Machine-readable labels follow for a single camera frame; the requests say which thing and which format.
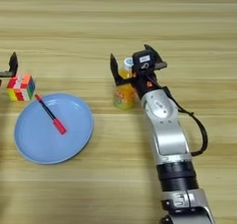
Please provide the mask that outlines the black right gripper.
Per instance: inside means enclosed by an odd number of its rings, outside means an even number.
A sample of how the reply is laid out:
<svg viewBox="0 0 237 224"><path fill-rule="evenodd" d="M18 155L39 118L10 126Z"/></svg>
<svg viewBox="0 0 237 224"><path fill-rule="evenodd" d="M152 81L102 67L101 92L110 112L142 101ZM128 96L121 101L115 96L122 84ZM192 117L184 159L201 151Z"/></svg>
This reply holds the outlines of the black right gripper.
<svg viewBox="0 0 237 224"><path fill-rule="evenodd" d="M162 60L161 56L152 46L145 44L144 48L146 50L150 50L155 56L154 69L161 70L168 66L168 64ZM127 77L119 74L118 63L113 54L110 55L110 70L117 86L129 84L135 90L140 99L142 99L147 93L161 88L156 80L156 74L153 71L146 71L141 74L133 72Z"/></svg>

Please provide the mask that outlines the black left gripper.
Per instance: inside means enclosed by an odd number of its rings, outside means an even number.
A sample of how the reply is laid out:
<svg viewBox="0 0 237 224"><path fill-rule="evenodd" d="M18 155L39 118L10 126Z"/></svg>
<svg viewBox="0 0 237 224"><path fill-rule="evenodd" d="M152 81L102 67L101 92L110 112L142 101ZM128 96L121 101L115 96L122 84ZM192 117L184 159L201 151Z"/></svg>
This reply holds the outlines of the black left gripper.
<svg viewBox="0 0 237 224"><path fill-rule="evenodd" d="M18 71L18 57L16 53L13 53L9 59L9 71L0 72L0 78L15 77Z"/></svg>

